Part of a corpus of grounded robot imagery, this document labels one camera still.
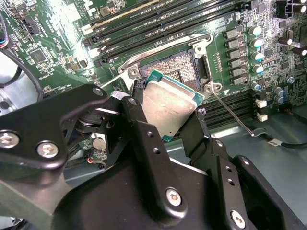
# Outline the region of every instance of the screw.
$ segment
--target screw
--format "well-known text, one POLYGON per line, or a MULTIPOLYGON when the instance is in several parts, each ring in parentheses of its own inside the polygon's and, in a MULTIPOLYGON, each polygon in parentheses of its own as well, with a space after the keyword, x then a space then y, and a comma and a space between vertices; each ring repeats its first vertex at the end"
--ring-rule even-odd
POLYGON ((129 98, 128 102, 130 102, 133 105, 137 105, 136 101, 133 98, 129 98))
POLYGON ((245 157, 242 157, 242 161, 243 161, 245 164, 249 165, 249 162, 248 162, 248 160, 247 160, 245 157))
POLYGON ((99 88, 93 88, 93 92, 94 92, 95 94, 97 94, 98 96, 104 95, 104 93, 102 92, 102 90, 99 89, 99 88))
POLYGON ((167 189, 166 197, 169 203, 171 203, 173 206, 179 206, 181 204, 181 196, 174 189, 171 188, 167 189))
POLYGON ((219 140, 216 140, 216 143, 218 144, 218 146, 222 147, 223 146, 223 143, 220 142, 219 140))
POLYGON ((131 74, 134 75, 134 76, 135 76, 135 75, 138 75, 138 73, 139 73, 139 72, 138 72, 136 69, 132 69, 132 70, 131 70, 131 74))
POLYGON ((10 132, 1 132, 0 133, 0 147, 1 148, 13 148, 19 143, 19 137, 10 132))
POLYGON ((245 221, 243 219, 243 217, 237 212, 237 211, 231 211, 231 218, 234 221, 234 223, 236 223, 236 225, 241 228, 244 229, 245 228, 245 221))
POLYGON ((51 142, 44 142, 38 145, 37 153, 42 157, 52 158, 55 157, 59 152, 58 147, 51 142))

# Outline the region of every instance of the mounting hole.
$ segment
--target mounting hole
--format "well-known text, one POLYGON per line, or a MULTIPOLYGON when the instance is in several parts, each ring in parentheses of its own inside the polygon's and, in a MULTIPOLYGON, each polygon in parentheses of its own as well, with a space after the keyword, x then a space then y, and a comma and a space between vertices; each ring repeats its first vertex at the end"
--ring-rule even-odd
POLYGON ((229 168, 228 166, 226 166, 226 169, 227 169, 229 172, 232 172, 231 168, 229 168))
POLYGON ((231 179, 228 179, 228 182, 230 183, 230 185, 235 186, 235 182, 233 182, 231 179))
POLYGON ((158 155, 161 153, 160 150, 159 150, 158 148, 154 148, 153 152, 154 152, 155 154, 158 154, 158 155))
POLYGON ((1 109, 8 109, 10 107, 10 105, 7 102, 2 101, 2 102, 0 102, 0 107, 1 107, 1 109))
POLYGON ((112 128, 114 125, 115 125, 114 121, 112 121, 112 120, 109 120, 109 121, 106 122, 106 128, 112 128))
POLYGON ((97 94, 98 96, 104 95, 104 93, 102 92, 102 90, 101 90, 101 89, 98 89, 98 88, 93 88, 93 92, 94 92, 95 94, 97 94))
POLYGON ((133 105, 137 105, 136 101, 133 98, 129 98, 128 102, 130 102, 133 105))
POLYGON ((237 25, 241 25, 242 23, 243 23, 243 22, 242 22, 241 19, 237 20, 237 22, 236 22, 237 25))
POLYGON ((154 137, 154 134, 150 131, 147 132, 147 136, 149 136, 150 138, 153 138, 154 137))

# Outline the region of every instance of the electrolytic capacitor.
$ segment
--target electrolytic capacitor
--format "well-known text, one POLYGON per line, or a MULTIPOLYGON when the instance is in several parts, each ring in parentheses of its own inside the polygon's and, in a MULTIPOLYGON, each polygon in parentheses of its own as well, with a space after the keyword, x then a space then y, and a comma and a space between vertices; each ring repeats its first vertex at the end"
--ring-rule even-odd
POLYGON ((250 41, 249 45, 251 47, 260 48, 263 45, 263 41, 257 38, 254 38, 250 41))
POLYGON ((287 38, 287 37, 280 37, 278 39, 278 43, 279 44, 283 44, 283 45, 291 45, 292 44, 292 39, 291 38, 287 38))
POLYGON ((260 26, 255 26, 253 25, 252 27, 250 27, 250 29, 248 30, 248 33, 250 35, 254 35, 254 36, 259 36, 262 32, 262 28, 260 26))
POLYGON ((253 82, 251 84, 251 87, 254 91, 258 91, 258 90, 261 90, 261 85, 259 85, 257 82, 253 82))
POLYGON ((274 93, 279 96, 279 97, 285 97, 286 96, 286 91, 283 90, 282 88, 280 87, 277 87, 275 90, 274 90, 274 93))
POLYGON ((292 52, 298 54, 299 56, 305 56, 307 54, 307 49, 294 47, 292 52))
POLYGON ((255 60, 255 61, 262 61, 263 59, 263 54, 259 53, 258 51, 255 51, 251 54, 251 59, 255 60))
POLYGON ((293 13, 305 13, 306 9, 307 9, 306 6, 292 5, 293 13))
POLYGON ((285 102, 285 98, 284 97, 279 97, 279 96, 276 96, 275 97, 275 101, 278 103, 278 104, 282 104, 285 102))
POLYGON ((264 72, 264 68, 260 65, 254 65, 252 71, 257 74, 262 74, 264 72))

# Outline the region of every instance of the wire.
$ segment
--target wire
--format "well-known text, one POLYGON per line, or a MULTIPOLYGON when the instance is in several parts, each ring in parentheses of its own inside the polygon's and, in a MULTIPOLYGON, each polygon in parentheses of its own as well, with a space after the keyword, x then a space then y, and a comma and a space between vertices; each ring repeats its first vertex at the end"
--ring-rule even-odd
POLYGON ((20 77, 21 73, 22 73, 22 69, 18 66, 14 76, 8 82, 0 83, 0 88, 2 89, 5 86, 8 86, 8 85, 14 83, 20 77))
POLYGON ((0 48, 3 49, 9 43, 9 36, 8 31, 6 29, 4 18, 0 12, 0 22, 2 24, 3 32, 4 32, 4 39, 0 41, 0 48))
POLYGON ((7 57, 9 57, 31 80, 34 87, 37 91, 37 101, 43 100, 44 92, 42 87, 40 86, 38 80, 34 77, 34 75, 31 73, 30 70, 27 69, 26 66, 23 65, 23 63, 17 58, 17 56, 9 49, 0 50, 2 53, 4 53, 7 57))

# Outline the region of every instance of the capacitor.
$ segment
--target capacitor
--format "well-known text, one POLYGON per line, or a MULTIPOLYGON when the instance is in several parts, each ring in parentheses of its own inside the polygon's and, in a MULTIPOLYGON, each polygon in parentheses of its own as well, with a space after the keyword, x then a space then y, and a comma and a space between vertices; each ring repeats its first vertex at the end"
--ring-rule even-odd
POLYGON ((305 13, 306 9, 307 9, 306 6, 292 5, 292 12, 293 13, 305 13))
POLYGON ((305 56, 307 54, 307 50, 305 48, 294 47, 292 52, 298 54, 299 56, 305 56))
POLYGON ((284 97, 275 96, 275 101, 276 101, 278 104, 284 103, 285 100, 286 100, 286 98, 284 98, 284 97))
POLYGON ((262 32, 262 28, 260 26, 255 26, 253 25, 249 30, 248 30, 248 33, 250 35, 254 35, 256 37, 258 37, 262 32))
POLYGON ((293 83, 295 82, 294 77, 289 77, 289 78, 287 79, 287 82, 288 82, 288 84, 293 84, 293 83))
POLYGON ((253 40, 250 41, 249 45, 251 47, 259 48, 263 45, 263 41, 257 38, 254 38, 253 40))
POLYGON ((293 42, 293 40, 291 38, 287 38, 287 37, 280 37, 278 39, 278 43, 279 44, 283 44, 283 45, 291 45, 293 42))
POLYGON ((262 61, 263 59, 263 54, 259 53, 258 51, 255 51, 251 54, 251 59, 255 60, 255 61, 262 61))
POLYGON ((254 65, 252 71, 257 74, 262 74, 264 72, 264 68, 260 65, 254 65))
POLYGON ((292 3, 295 4, 304 4, 307 0, 292 0, 292 3))
POLYGON ((254 90, 254 91, 258 91, 258 90, 261 90, 261 85, 259 85, 257 82, 253 82, 252 84, 251 84, 251 87, 252 87, 252 89, 254 90))
POLYGON ((288 30, 287 31, 287 37, 290 38, 293 41, 293 39, 294 39, 294 32, 293 32, 293 30, 288 30))
POLYGON ((286 96, 286 91, 283 90, 283 89, 280 88, 280 87, 277 87, 277 88, 274 90, 274 93, 275 93, 278 97, 285 97, 285 96, 286 96))

